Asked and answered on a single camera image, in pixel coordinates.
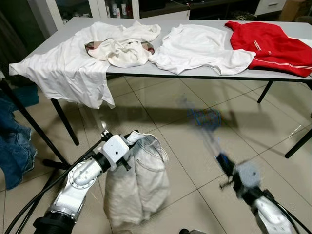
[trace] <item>shelf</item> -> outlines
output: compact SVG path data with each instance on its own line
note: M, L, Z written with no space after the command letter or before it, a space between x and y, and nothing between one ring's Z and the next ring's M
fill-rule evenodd
M152 10L152 11L140 11L140 17L147 18L152 16L159 16L169 13L175 13L180 11L187 11L187 10L196 10L200 8L210 7L210 6L217 6L223 5L228 3L234 3L244 0L205 0L205 2L200 3L192 3L190 6L178 4L175 2L167 2L166 7L162 9Z

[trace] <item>white cloth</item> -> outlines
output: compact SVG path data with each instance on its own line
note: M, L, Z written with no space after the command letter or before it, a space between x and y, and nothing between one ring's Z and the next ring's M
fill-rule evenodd
M107 39L151 41L159 33L158 25L148 26L135 22L133 26L125 28L122 25L96 22L46 54L33 55L20 63L10 64L9 72L10 75L20 74L35 82L47 98L83 103L95 109L99 109L102 102L106 101L114 107L106 80L110 63L89 56L84 45ZM116 57L112 61L117 61L118 64L118 55Z
M88 54L96 59L108 61L116 67L127 68L144 65L152 53L145 50L138 40L108 39L97 49L89 50Z
M135 144L125 156L131 169L119 166L106 177L104 210L114 231L149 219L169 195L168 156L158 139L133 131L127 140Z
M216 28L181 24L163 38L149 61L175 74L200 66L209 66L220 75L240 73L249 66L255 53L226 50L226 34Z
M123 31L123 37L106 40L97 49L89 50L88 53L117 67L144 65L152 54L143 48L141 42L155 40L160 31L161 28L157 24L142 25L135 22L132 27Z

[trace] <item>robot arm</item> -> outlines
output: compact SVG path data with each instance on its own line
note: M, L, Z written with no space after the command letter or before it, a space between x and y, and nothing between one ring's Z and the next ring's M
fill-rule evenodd
M98 176L114 170L118 164L131 167L123 158L129 151L126 140L119 135L103 132L106 143L90 159L76 165L68 174L66 186L34 226L36 234L70 234L83 208L86 194ZM288 218L268 196L260 190L260 173L250 162L235 165L225 154L216 157L229 181L220 187L234 184L237 197L243 199L256 217L263 234L294 234ZM202 233L198 230L189 233Z
M107 141L99 152L90 159L76 165L67 176L66 186L50 205L44 217L38 218L34 226L36 234L70 234L76 224L88 190L98 176L108 169L114 170L117 164L123 164L127 170L131 167L123 158L129 146L123 137L104 131Z
M251 208L257 224L263 234L295 234L293 225L282 210L271 200L269 191L261 191L260 172L249 161L235 165L228 157L221 153L217 157L221 168L229 181L220 185L221 189L228 185L233 188L239 199L243 199Z

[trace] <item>white stripe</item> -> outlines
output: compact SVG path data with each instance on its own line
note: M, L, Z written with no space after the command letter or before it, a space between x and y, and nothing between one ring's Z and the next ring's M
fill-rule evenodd
M254 42L254 45L256 46L257 50L260 50L257 43L255 42L255 40L253 42Z
M257 43L257 45L258 45L259 49L261 50L261 47L260 47L260 45L258 44L258 42L257 42L256 40L254 40L254 41Z
M303 69L312 70L312 67L307 67L307 66L294 66L294 65L291 65L289 63L269 62L269 61L258 60L256 58L254 58L254 59L257 61L260 61L260 62L267 62L267 63L273 63L273 64L277 64L277 65L283 65L283 66L290 66L290 67L294 67L294 68L303 68Z
M261 50L261 47L260 47L260 45L258 44L258 42L257 42L256 40L254 40L254 42L257 44L259 50Z

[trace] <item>glass cabinet door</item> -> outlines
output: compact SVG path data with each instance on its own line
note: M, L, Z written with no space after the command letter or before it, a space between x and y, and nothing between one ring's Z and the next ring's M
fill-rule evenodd
M72 17L100 17L97 0L46 0L46 2L58 30Z
M108 18L133 19L131 0L105 0Z
M63 23L72 17L98 17L98 8L92 9L91 0L55 0Z

